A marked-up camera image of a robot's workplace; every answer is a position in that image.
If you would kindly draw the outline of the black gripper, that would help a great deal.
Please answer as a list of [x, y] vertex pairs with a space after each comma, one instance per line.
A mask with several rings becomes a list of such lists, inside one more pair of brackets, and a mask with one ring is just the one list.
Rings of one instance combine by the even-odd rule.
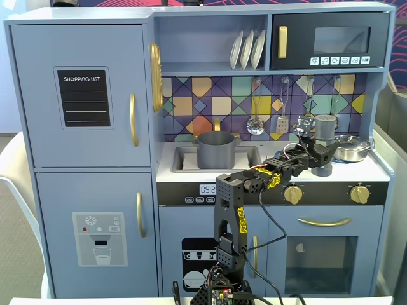
[[329, 145], [327, 145], [328, 151], [322, 153], [315, 151], [316, 145], [317, 143], [315, 142], [315, 139], [307, 139], [308, 154], [299, 156], [299, 159], [296, 161], [297, 164], [303, 166], [304, 169], [322, 168], [332, 161], [339, 143], [330, 143]]

